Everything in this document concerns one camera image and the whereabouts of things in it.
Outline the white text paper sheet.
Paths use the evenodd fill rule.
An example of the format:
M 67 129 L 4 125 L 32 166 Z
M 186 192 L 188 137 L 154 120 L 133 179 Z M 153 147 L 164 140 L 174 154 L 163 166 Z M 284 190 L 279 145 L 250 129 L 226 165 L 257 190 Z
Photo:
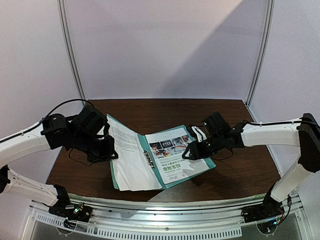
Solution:
M 161 190 L 163 187 L 146 158 L 140 135 L 109 114 L 107 120 L 118 154 L 110 163 L 114 188 L 119 191 Z

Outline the metal folder clip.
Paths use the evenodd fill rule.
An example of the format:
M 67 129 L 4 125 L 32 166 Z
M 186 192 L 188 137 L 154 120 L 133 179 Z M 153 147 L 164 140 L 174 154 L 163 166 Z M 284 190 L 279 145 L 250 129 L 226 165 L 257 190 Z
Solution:
M 152 160 L 149 152 L 146 151 L 146 150 L 144 150 L 144 151 L 143 151 L 143 154 L 144 154 L 144 157 L 145 157 L 145 159 L 146 159 L 146 161 L 147 161 L 147 164 L 151 167 L 151 169 L 154 169 L 154 168 L 155 168 L 155 165 L 154 165 L 154 162 L 153 162 L 153 160 Z

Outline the teal plastic folder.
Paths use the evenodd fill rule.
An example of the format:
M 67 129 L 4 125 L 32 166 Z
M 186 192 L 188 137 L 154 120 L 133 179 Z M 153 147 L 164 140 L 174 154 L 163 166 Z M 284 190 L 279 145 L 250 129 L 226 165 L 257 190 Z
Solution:
M 195 140 L 195 138 L 190 135 L 190 133 L 188 132 L 188 130 L 187 130 L 187 133 L 189 134 L 189 136 L 191 137 L 192 142 L 193 142 L 193 141 Z M 153 157 L 152 157 L 152 154 L 151 154 L 151 150 L 150 150 L 149 144 L 148 144 L 148 142 L 147 142 L 147 140 L 146 140 L 146 135 L 139 134 L 139 139 L 140 139 L 140 143 L 141 143 L 142 147 L 144 148 L 145 151 L 148 151 L 150 157 L 151 157 L 152 160 L 153 160 Z M 203 159 L 200 159 L 200 160 L 205 160 L 206 164 L 207 164 L 208 167 L 209 167 L 209 170 L 214 169 L 214 168 L 216 167 L 216 164 L 215 164 L 210 158 L 203 158 Z M 159 173 L 158 168 L 157 168 L 157 166 L 156 166 L 155 160 L 153 160 L 153 163 L 154 163 L 154 166 L 155 166 L 155 168 L 153 169 L 153 171 L 154 171 L 156 177 L 158 178 L 160 184 L 162 185 L 162 189 L 158 189 L 158 190 L 166 190 L 166 189 L 168 189 L 168 188 L 171 188 L 171 187 L 173 187 L 173 186 L 176 186 L 176 185 L 178 185 L 178 184 L 180 184 L 180 183 L 183 183 L 183 182 L 185 182 L 185 181 L 187 181 L 187 180 L 189 180 L 189 179 L 192 179 L 192 178 L 194 178 L 194 177 L 196 177 L 196 176 L 198 176 L 198 175 L 200 175 L 200 174 L 202 174 L 202 173 L 205 173 L 205 172 L 209 171 L 209 170 L 207 170 L 207 171 L 205 171 L 205 172 L 199 173 L 199 174 L 197 174 L 197 175 L 195 175 L 195 176 L 193 176 L 193 177 L 190 177 L 190 178 L 188 178 L 188 179 L 186 179 L 186 180 L 179 180 L 179 181 L 177 181 L 177 182 L 174 182 L 174 183 L 165 185 L 165 184 L 163 183 L 162 179 L 161 179 L 161 176 L 160 176 L 160 173 Z

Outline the colour printed brochure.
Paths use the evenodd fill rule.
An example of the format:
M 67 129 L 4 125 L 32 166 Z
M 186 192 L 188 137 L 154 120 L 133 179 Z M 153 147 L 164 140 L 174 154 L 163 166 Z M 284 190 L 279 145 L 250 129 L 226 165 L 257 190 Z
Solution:
M 192 142 L 185 126 L 147 134 L 145 137 L 165 185 L 184 181 L 209 170 L 209 166 L 203 159 L 183 158 L 188 144 Z

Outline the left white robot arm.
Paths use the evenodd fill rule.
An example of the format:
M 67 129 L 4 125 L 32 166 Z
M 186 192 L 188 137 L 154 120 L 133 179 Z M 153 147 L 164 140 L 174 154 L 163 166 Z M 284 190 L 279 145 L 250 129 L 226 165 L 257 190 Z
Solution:
M 70 217 L 74 213 L 74 205 L 61 186 L 44 184 L 40 174 L 34 180 L 31 167 L 22 173 L 14 171 L 23 160 L 35 162 L 31 164 L 35 170 L 39 168 L 40 157 L 46 152 L 60 148 L 77 150 L 86 155 L 90 164 L 105 162 L 118 157 L 114 139 L 109 135 L 109 124 L 105 115 L 89 112 L 65 117 L 53 114 L 39 123 L 24 129 L 0 141 L 0 191 L 54 206 L 63 216 Z

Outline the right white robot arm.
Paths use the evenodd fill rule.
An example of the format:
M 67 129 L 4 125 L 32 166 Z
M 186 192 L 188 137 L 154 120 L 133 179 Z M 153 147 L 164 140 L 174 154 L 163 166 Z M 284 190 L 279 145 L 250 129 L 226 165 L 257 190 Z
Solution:
M 311 113 L 276 122 L 242 121 L 231 127 L 219 112 L 202 121 L 209 134 L 189 143 L 182 154 L 185 160 L 210 158 L 223 149 L 255 146 L 293 150 L 292 165 L 270 189 L 270 199 L 259 206 L 262 218 L 269 218 L 282 202 L 308 176 L 320 170 L 320 126 Z

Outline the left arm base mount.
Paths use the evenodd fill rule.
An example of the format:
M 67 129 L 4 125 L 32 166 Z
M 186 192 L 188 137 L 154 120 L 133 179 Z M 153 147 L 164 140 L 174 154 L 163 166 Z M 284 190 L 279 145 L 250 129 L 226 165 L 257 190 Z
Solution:
M 88 223 L 93 213 L 93 208 L 86 205 L 84 202 L 80 203 L 56 203 L 50 206 L 48 212 L 58 217 L 67 218 L 69 221 L 80 221 Z

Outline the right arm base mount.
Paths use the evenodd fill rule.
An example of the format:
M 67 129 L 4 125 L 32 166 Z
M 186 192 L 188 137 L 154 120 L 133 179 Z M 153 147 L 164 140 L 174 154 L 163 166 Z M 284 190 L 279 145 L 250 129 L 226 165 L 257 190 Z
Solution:
M 277 202 L 272 198 L 269 200 L 264 199 L 260 204 L 243 207 L 240 215 L 244 218 L 246 223 L 256 222 L 268 218 L 275 218 L 272 224 L 279 225 L 288 217 L 290 213 L 292 206 L 292 200 L 290 197 L 287 199 L 287 206 L 288 210 L 285 214 L 285 209 L 281 202 Z

